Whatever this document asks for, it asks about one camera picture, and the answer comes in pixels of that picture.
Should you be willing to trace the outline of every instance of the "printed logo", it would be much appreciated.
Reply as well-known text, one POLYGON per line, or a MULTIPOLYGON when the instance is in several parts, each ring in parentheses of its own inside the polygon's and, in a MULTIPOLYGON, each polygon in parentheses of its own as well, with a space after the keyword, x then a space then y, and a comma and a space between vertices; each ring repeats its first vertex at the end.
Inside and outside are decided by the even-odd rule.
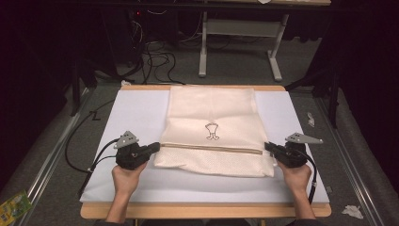
POLYGON ((207 139, 214 139, 217 140, 219 139, 219 137, 216 135, 216 129, 219 125, 216 123, 208 123, 207 125, 205 125, 205 127, 208 129, 209 131, 209 136, 206 137, 207 139))

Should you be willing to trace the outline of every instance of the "dark sleeve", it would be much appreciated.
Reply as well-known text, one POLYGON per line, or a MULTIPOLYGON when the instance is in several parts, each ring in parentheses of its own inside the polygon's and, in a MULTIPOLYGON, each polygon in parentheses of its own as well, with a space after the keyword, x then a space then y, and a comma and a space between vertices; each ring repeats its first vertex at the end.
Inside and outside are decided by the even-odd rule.
POLYGON ((326 226, 317 219, 297 219, 294 226, 326 226))
POLYGON ((127 222, 118 224, 118 223, 105 222, 103 220, 97 220, 93 226, 129 226, 129 224, 127 222))

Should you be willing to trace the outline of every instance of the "white board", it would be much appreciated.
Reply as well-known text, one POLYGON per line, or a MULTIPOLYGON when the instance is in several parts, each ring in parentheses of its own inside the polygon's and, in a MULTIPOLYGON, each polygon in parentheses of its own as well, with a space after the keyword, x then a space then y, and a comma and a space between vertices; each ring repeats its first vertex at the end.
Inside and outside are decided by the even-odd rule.
MULTIPOLYGON (((120 90, 97 153, 106 143, 126 131, 137 136, 140 146, 159 141, 165 128, 168 93, 168 90, 120 90)), ((303 134, 288 92, 256 91, 256 102, 271 142, 284 145, 285 138, 291 134, 303 134)), ((111 145, 102 156, 115 154, 116 150, 111 145)), ((81 202, 113 201, 111 170, 115 165, 115 158, 108 158, 97 166, 81 202)), ((317 184, 313 202, 328 203, 320 175, 317 184)), ((151 158, 130 201, 286 203, 292 202, 292 197, 279 167, 275 167, 273 178, 237 178, 203 175, 182 169, 159 169, 153 166, 151 158)))

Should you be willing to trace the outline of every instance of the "metal stand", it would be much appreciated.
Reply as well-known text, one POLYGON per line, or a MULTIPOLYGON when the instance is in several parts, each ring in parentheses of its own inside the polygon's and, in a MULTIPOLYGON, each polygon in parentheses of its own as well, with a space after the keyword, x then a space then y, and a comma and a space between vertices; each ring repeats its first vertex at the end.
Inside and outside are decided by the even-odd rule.
POLYGON ((203 12, 202 16, 202 46, 199 56, 199 77, 206 76, 206 37, 208 34, 214 35, 240 35, 251 37, 272 37, 275 38, 273 50, 267 51, 267 57, 272 68, 272 73, 276 82, 282 80, 279 72, 279 65, 276 54, 281 43, 282 35, 288 21, 288 14, 283 15, 280 22, 256 22, 256 21, 236 21, 236 20, 208 20, 208 14, 203 12))

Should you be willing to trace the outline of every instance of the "table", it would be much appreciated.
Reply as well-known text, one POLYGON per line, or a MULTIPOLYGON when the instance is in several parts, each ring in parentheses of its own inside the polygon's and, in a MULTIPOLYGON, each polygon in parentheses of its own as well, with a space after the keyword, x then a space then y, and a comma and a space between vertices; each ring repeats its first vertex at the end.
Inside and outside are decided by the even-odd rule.
MULTIPOLYGON (((239 2, 248 4, 261 4, 257 0, 217 0, 217 2, 229 3, 239 2)), ((282 4, 282 5, 306 5, 306 6, 329 6, 330 0, 308 0, 308 1, 281 1, 272 0, 267 4, 282 4)), ((282 80, 279 71, 279 65, 276 60, 276 54, 279 49, 282 35, 284 34, 287 25, 289 14, 284 14, 279 22, 260 22, 260 21, 241 21, 241 20, 226 20, 226 19, 208 19, 207 11, 202 14, 202 44, 199 56, 199 77, 206 76, 206 58, 207 48, 206 40, 209 34, 216 35, 238 35, 251 37, 270 37, 275 39, 275 44, 272 50, 267 50, 267 58, 272 69, 275 81, 282 80)))
MULTIPOLYGON (((301 133, 291 99, 283 87, 251 87, 257 93, 260 115, 279 115, 273 120, 263 121, 271 141, 283 144, 283 138, 291 135, 291 131, 301 133), (281 101, 276 107, 264 107, 276 98, 281 101), (281 129, 270 131, 276 126, 281 129)), ((122 87, 105 127, 99 151, 110 139, 126 130, 139 138, 140 145, 159 140, 165 126, 168 89, 169 86, 122 87)), ((109 148, 104 152, 104 156, 110 154, 115 154, 115 150, 109 148)), ((295 215, 289 190, 278 169, 275 178, 234 178, 201 175, 181 169, 156 169, 151 161, 131 198, 127 218, 277 218, 295 215)), ((94 171, 81 199, 83 218, 106 217, 114 195, 110 173, 113 166, 115 159, 105 160, 94 171)), ((320 177, 318 182, 312 208, 317 217, 327 217, 331 213, 329 200, 320 177)))

